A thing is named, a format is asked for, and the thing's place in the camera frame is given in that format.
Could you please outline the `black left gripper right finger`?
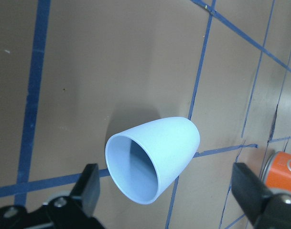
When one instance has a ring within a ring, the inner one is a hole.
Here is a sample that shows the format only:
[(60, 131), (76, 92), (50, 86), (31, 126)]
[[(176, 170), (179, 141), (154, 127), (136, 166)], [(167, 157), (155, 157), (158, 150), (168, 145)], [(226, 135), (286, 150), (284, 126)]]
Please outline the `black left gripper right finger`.
[(253, 226), (276, 226), (271, 204), (275, 195), (245, 163), (234, 163), (232, 193)]

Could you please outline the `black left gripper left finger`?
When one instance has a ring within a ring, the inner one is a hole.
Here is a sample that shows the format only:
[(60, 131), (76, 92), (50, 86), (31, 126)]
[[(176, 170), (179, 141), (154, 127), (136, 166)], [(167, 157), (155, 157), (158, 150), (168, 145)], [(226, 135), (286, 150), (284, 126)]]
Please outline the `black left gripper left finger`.
[(69, 197), (74, 200), (86, 216), (93, 216), (99, 199), (98, 164), (86, 165)]

